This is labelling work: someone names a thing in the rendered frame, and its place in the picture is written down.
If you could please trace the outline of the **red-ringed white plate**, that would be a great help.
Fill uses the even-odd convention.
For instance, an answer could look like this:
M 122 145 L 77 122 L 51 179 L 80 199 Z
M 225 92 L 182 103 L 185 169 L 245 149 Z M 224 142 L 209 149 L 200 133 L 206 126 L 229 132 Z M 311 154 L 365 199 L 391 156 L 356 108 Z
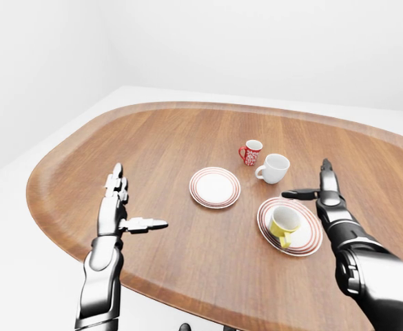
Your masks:
M 238 200 L 241 187 L 232 172 L 224 168 L 207 167 L 191 177 L 189 192 L 202 206 L 221 209 L 233 205 Z
M 280 240 L 269 231 L 273 211 L 285 206 L 298 213 L 300 227 L 291 235 L 291 245 L 282 248 Z M 303 204 L 293 199 L 273 197 L 264 201 L 257 212 L 257 224 L 263 237 L 277 250 L 294 257 L 317 252 L 322 244 L 323 231 L 319 219 Z

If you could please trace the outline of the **red patterned mug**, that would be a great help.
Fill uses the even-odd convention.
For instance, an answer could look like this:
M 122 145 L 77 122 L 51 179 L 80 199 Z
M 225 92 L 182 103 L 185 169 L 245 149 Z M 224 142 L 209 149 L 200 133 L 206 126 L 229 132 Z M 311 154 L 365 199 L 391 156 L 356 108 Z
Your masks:
M 253 166 L 258 155 L 263 148 L 263 144 L 255 139 L 248 140 L 246 144 L 238 149 L 238 154 L 247 166 Z

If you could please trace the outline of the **yellow and white mug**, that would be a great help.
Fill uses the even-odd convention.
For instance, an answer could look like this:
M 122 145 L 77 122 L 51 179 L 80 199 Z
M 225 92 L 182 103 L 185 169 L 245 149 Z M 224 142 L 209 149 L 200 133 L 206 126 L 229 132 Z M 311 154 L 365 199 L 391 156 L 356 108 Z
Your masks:
M 288 248 L 291 245 L 291 234 L 300 226 L 301 218 L 297 211 L 287 206 L 279 206 L 271 215 L 269 231 L 279 239 L 282 248 Z

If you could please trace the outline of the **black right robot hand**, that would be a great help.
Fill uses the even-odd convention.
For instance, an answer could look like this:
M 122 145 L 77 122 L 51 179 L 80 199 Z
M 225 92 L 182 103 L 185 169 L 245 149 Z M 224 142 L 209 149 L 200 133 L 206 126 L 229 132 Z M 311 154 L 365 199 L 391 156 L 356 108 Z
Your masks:
M 281 197 L 302 201 L 319 199 L 323 205 L 330 207 L 339 205 L 342 200 L 338 178 L 328 159 L 324 159 L 320 167 L 319 189 L 306 188 L 287 190 L 281 193 Z

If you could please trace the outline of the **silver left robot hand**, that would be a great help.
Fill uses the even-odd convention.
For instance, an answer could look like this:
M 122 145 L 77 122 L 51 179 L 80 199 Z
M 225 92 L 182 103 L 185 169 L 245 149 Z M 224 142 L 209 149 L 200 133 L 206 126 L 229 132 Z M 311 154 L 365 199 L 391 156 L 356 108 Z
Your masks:
M 166 228 L 162 219 L 133 217 L 128 219 L 125 205 L 128 202 L 128 181 L 123 176 L 123 166 L 117 163 L 105 182 L 105 196 L 101 201 L 98 216 L 99 236 L 121 236 L 123 232 L 146 233 L 149 230 Z

